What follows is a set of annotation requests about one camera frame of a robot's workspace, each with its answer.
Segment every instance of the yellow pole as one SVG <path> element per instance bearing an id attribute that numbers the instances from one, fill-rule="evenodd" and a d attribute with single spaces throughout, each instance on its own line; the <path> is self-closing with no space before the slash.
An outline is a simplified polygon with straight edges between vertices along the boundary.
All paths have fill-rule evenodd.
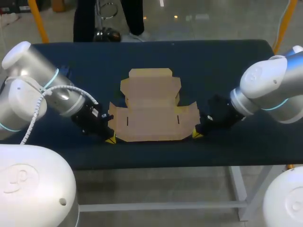
<path id="1" fill-rule="evenodd" d="M 39 33 L 40 33 L 40 36 L 42 38 L 42 42 L 44 44 L 49 43 L 46 31 L 43 27 L 42 18 L 40 16 L 36 0 L 28 0 L 28 5 L 30 7 L 30 10 L 32 11 L 33 16 L 34 16 L 36 25 L 37 25 Z"/>
<path id="2" fill-rule="evenodd" d="M 293 169 L 294 168 L 294 165 L 291 164 L 291 165 L 287 165 L 287 169 Z"/>
<path id="3" fill-rule="evenodd" d="M 273 50 L 274 50 L 275 54 L 277 54 L 280 49 L 281 42 L 284 38 L 285 32 L 289 25 L 290 19 L 292 18 L 292 15 L 294 13 L 294 9 L 295 9 L 295 6 L 297 5 L 297 2 L 298 2 L 298 0 L 290 0 L 289 6 L 287 7 L 286 12 L 282 18 L 280 28 L 279 28 L 279 34 L 278 34 L 277 40 L 273 46 Z"/>

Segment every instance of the floor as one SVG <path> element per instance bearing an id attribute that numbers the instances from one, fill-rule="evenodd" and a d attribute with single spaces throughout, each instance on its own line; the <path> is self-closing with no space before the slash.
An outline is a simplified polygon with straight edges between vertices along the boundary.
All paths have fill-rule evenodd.
<path id="1" fill-rule="evenodd" d="M 51 42 L 72 41 L 74 4 L 65 13 L 41 13 Z M 287 0 L 144 0 L 144 21 L 146 31 L 159 41 L 265 39 L 272 44 L 286 4 Z M 7 50 L 24 40 L 41 42 L 32 15 L 20 16 L 3 28 Z M 280 52 L 303 45 L 302 17 L 300 1 Z M 118 15 L 105 25 L 127 34 L 120 5 Z M 0 44 L 1 58 L 5 52 Z M 260 170 L 261 166 L 242 167 L 248 190 Z M 75 176 L 80 204 L 234 199 L 226 167 L 76 171 Z M 245 223 L 238 221 L 234 209 L 83 213 L 80 222 L 89 227 L 265 227 L 261 209 Z"/>

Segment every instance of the person's leg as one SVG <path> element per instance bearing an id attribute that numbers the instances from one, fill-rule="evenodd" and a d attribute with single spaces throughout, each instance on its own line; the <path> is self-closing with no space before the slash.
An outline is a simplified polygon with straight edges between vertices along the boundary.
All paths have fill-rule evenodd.
<path id="1" fill-rule="evenodd" d="M 92 42 L 95 32 L 95 0 L 78 0 L 74 18 L 74 42 Z"/>
<path id="2" fill-rule="evenodd" d="M 141 35 L 144 32 L 143 0 L 121 0 L 129 31 L 133 35 Z"/>

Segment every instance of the cardboard box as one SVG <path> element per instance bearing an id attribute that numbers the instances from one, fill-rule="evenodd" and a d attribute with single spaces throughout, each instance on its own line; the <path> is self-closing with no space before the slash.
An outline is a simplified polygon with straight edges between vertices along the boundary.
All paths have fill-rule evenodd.
<path id="1" fill-rule="evenodd" d="M 132 69 L 121 81 L 128 108 L 109 105 L 108 126 L 127 141 L 182 140 L 200 123 L 196 102 L 177 106 L 180 78 L 170 69 Z"/>

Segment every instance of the dark blue table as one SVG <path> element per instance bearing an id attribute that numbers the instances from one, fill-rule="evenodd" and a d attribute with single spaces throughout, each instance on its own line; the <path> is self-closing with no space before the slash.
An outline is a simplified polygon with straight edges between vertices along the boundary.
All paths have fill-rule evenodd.
<path id="1" fill-rule="evenodd" d="M 120 81 L 132 68 L 170 68 L 181 78 L 180 105 L 228 96 L 244 71 L 273 52 L 266 41 L 184 41 L 154 43 L 59 43 L 35 47 L 55 66 L 69 65 L 74 84 L 108 109 L 124 106 Z M 50 148 L 73 169 L 173 166 L 278 165 L 303 162 L 303 122 L 283 125 L 259 112 L 231 130 L 202 140 L 107 144 L 84 136 L 70 119 L 51 108 L 34 127 L 28 144 Z M 4 141 L 19 143 L 24 131 Z"/>

